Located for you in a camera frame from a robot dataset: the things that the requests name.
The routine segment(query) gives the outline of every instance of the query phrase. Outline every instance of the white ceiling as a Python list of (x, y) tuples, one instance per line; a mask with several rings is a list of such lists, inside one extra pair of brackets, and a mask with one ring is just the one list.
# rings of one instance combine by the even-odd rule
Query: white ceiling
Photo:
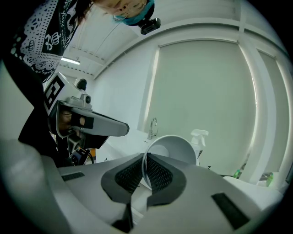
[[(174, 25), (178, 21), (198, 18), (229, 19), (237, 22), (240, 21), (238, 7), (239, 0), (155, 0), (152, 18), (161, 19), (161, 28)], [(249, 24), (262, 30), (268, 28), (268, 23), (257, 10), (250, 9), (247, 14)], [(266, 33), (272, 34), (274, 31), (269, 29)], [(102, 10), (93, 6), (64, 54), (65, 57), (79, 60), (81, 64), (61, 61), (58, 71), (72, 77), (94, 79), (113, 60), (117, 51), (146, 37), (140, 34), (139, 27), (116, 23), (110, 15), (105, 15)]]

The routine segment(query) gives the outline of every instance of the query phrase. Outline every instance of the ceiling light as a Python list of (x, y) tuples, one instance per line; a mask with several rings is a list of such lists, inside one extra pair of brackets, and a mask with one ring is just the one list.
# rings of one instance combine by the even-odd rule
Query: ceiling light
[(61, 60), (62, 60), (62, 61), (69, 62), (69, 63), (77, 64), (77, 65), (81, 64), (80, 61), (73, 60), (73, 59), (70, 59), (70, 58), (62, 57)]

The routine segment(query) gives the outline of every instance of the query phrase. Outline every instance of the black sticker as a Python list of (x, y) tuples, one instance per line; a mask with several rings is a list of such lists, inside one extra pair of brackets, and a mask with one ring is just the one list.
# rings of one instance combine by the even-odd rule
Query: black sticker
[(59, 78), (59, 76), (56, 76), (51, 82), (49, 88), (45, 92), (45, 104), (48, 110), (51, 109), (51, 106), (54, 104), (55, 99), (57, 98), (58, 94), (61, 92), (64, 86), (65, 85)]

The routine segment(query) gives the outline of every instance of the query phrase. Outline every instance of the hair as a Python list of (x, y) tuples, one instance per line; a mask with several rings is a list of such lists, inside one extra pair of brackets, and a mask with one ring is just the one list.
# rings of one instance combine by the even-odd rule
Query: hair
[(93, 1), (91, 0), (78, 0), (76, 4), (76, 17), (77, 23), (80, 25), (83, 20), (87, 18), (87, 13), (90, 11), (93, 5)]

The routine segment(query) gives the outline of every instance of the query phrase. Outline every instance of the white spray bottle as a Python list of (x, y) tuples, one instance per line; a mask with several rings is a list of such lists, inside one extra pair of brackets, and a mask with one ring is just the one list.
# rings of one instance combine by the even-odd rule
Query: white spray bottle
[(206, 130), (199, 130), (199, 129), (194, 129), (191, 132), (192, 139), (191, 139), (191, 145), (195, 151), (196, 155), (196, 164), (199, 165), (198, 158), (200, 156), (200, 152), (203, 150), (203, 148), (206, 146), (205, 143), (205, 137), (208, 136), (209, 132)]

